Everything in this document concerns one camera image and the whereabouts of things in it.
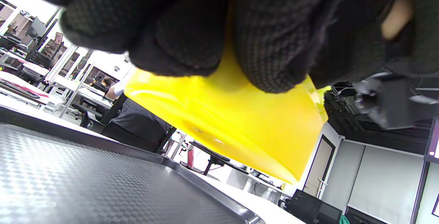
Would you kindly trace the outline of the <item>person's left hand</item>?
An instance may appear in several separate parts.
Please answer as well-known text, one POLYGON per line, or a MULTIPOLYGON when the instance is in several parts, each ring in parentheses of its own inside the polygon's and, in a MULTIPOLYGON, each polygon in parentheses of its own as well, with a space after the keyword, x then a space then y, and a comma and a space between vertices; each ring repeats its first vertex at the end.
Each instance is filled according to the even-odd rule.
POLYGON ((160 76, 209 76, 232 43, 247 79, 279 94, 310 76, 317 89, 385 66, 438 73, 438 0, 45 0, 64 8, 74 44, 129 53, 160 76))

